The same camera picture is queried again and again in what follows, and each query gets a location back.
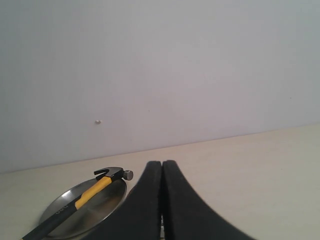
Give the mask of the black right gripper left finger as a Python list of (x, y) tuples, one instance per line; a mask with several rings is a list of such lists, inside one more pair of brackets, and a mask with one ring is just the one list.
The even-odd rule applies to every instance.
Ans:
[(162, 165), (149, 161), (124, 202), (84, 240), (159, 240)]

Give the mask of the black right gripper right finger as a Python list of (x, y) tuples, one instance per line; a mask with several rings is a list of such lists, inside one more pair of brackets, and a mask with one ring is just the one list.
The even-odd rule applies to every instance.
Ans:
[(196, 193), (174, 160), (162, 163), (161, 204), (166, 240), (252, 240)]

